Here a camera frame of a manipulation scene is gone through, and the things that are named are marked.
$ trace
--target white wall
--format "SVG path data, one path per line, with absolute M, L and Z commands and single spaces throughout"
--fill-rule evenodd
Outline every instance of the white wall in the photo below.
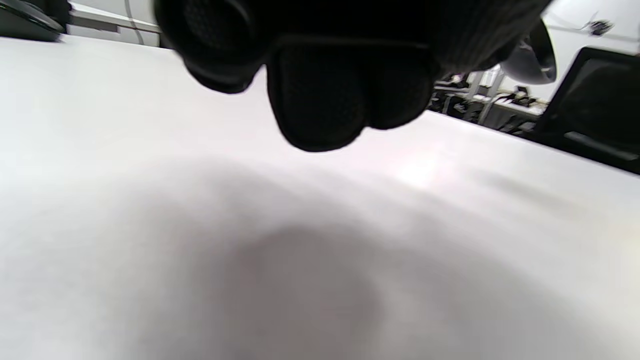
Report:
M 71 0 L 74 3 L 91 6 L 96 9 L 127 16 L 124 0 Z M 136 20 L 156 23 L 153 16 L 153 0 L 129 0 L 131 15 Z
M 587 33 L 576 33 L 568 29 L 571 25 L 582 27 L 595 12 L 598 12 L 596 20 L 606 19 L 615 23 L 615 27 L 604 37 L 591 37 Z M 545 22 L 550 26 L 549 34 L 556 52 L 558 77 L 553 84 L 527 85 L 533 96 L 540 99 L 551 100 L 575 55 L 585 46 L 624 53 L 638 52 L 640 0 L 557 0 L 547 9 Z M 519 84 L 513 79 L 505 78 L 501 88 L 512 90 Z

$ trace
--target chair backrest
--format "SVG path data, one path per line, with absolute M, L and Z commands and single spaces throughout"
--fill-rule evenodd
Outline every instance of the chair backrest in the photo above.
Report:
M 640 58 L 585 47 L 532 140 L 640 174 Z

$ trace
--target black object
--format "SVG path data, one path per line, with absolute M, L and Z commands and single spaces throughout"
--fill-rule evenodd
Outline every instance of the black object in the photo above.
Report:
M 506 60 L 549 2 L 155 0 L 155 13 L 210 89 L 242 92 L 266 65 L 282 134 L 329 151 L 417 118 L 446 74 Z
M 540 20 L 509 58 L 500 63 L 510 78 L 529 85 L 553 83 L 556 80 L 556 56 L 545 23 Z
M 0 36 L 55 41 L 65 28 L 41 9 L 20 0 L 0 0 Z
M 531 140 L 640 174 L 640 58 L 580 50 Z
M 60 24 L 67 33 L 67 25 L 71 23 L 71 4 L 68 0 L 23 0 L 26 3 L 35 5 L 40 11 L 58 24 Z
M 589 34 L 594 37 L 601 37 L 613 28 L 613 23 L 608 20 L 596 20 L 590 22 L 588 28 Z
M 530 108 L 531 104 L 537 101 L 537 99 L 529 96 L 529 89 L 525 86 L 516 86 L 516 90 L 510 94 L 498 96 L 495 102 L 506 101 L 514 105 Z

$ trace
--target white table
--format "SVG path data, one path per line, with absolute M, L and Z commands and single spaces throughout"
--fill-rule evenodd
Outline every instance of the white table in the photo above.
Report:
M 428 113 L 307 154 L 264 75 L 0 39 L 1 359 L 633 359 L 640 181 Z

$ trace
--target cable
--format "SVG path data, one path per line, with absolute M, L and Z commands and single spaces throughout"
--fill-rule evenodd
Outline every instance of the cable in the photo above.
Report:
M 133 20 L 133 15 L 131 15 L 131 4 L 129 3 L 129 0 L 124 0 L 124 7 L 127 10 L 127 17 L 131 22 L 131 26 L 133 27 L 133 30 L 136 31 L 136 35 L 138 36 L 138 43 L 140 43 L 140 45 L 144 45 L 145 41 L 142 40 L 142 34 L 140 34 L 140 30 L 136 26 L 136 22 Z

